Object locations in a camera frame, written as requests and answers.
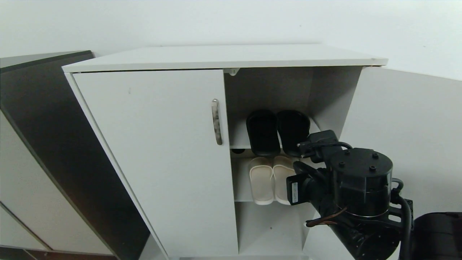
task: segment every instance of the label sticker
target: label sticker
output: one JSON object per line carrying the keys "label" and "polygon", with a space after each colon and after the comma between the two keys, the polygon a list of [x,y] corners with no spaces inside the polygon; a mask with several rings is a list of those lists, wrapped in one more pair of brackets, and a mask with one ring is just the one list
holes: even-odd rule
{"label": "label sticker", "polygon": [[298,182],[292,183],[292,203],[298,202]]}

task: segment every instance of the cylindrical motor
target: cylindrical motor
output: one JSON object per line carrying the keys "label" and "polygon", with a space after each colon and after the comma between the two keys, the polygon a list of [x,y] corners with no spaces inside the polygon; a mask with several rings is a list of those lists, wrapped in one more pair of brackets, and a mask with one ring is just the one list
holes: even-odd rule
{"label": "cylindrical motor", "polygon": [[334,201],[341,209],[360,217],[376,217],[390,204],[393,163],[371,149],[354,148],[334,154],[330,160]]}

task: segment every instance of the metal door handle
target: metal door handle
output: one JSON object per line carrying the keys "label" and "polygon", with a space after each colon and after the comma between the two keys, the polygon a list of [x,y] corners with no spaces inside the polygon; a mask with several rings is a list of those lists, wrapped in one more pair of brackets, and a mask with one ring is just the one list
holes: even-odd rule
{"label": "metal door handle", "polygon": [[213,130],[215,131],[215,139],[217,139],[217,145],[222,145],[223,139],[221,138],[220,115],[218,113],[218,99],[212,100],[212,118]]}

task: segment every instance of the cabinet top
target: cabinet top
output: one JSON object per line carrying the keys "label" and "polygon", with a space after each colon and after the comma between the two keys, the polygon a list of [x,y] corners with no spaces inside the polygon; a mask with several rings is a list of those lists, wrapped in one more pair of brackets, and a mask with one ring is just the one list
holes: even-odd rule
{"label": "cabinet top", "polygon": [[145,47],[63,67],[64,72],[202,68],[381,66],[388,59],[324,44]]}

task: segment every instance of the cable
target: cable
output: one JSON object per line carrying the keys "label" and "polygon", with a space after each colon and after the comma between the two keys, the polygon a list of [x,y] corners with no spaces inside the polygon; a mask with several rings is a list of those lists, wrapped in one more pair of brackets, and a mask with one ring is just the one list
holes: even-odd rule
{"label": "cable", "polygon": [[308,221],[306,221],[306,227],[312,228],[312,227],[317,226],[317,225],[337,225],[338,224],[337,222],[331,221],[329,219],[334,218],[334,217],[342,214],[346,210],[347,210],[347,207],[343,208],[339,212],[334,213],[332,215],[329,215],[329,216],[326,216],[326,217],[320,217],[320,218],[317,218],[317,219],[308,220]]}
{"label": "cable", "polygon": [[398,184],[397,189],[401,191],[404,187],[404,182],[398,178],[391,178],[391,182],[396,182]]}
{"label": "cable", "polygon": [[307,145],[310,149],[318,147],[331,147],[331,146],[342,146],[347,149],[353,149],[351,145],[346,142],[329,142],[329,143],[310,143]]}
{"label": "cable", "polygon": [[401,239],[400,247],[400,260],[410,260],[411,259],[411,208],[407,201],[401,196],[397,197],[398,203],[403,209],[403,215],[401,221],[403,222],[403,236]]}

